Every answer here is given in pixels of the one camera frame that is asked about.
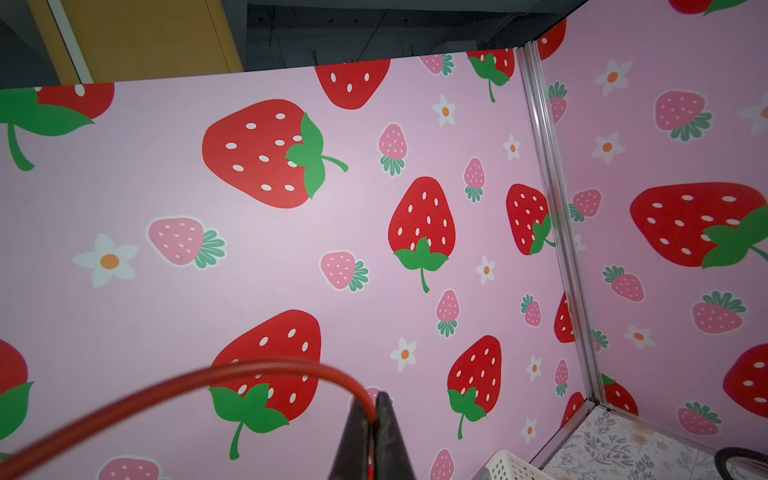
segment red cable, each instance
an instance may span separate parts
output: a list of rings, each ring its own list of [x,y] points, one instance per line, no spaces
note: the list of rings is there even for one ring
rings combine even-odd
[[[365,387],[332,366],[298,359],[242,360],[238,363],[211,366],[186,373],[105,406],[33,443],[17,455],[11,456],[0,464],[0,480],[14,480],[21,477],[92,435],[158,403],[200,387],[246,377],[253,378],[257,373],[307,375],[335,383],[351,392],[362,403],[368,422],[373,424],[376,421],[376,407]]]

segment white plastic basket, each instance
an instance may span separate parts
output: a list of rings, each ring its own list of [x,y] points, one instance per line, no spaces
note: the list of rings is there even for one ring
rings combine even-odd
[[[512,452],[497,450],[472,480],[554,480]]]

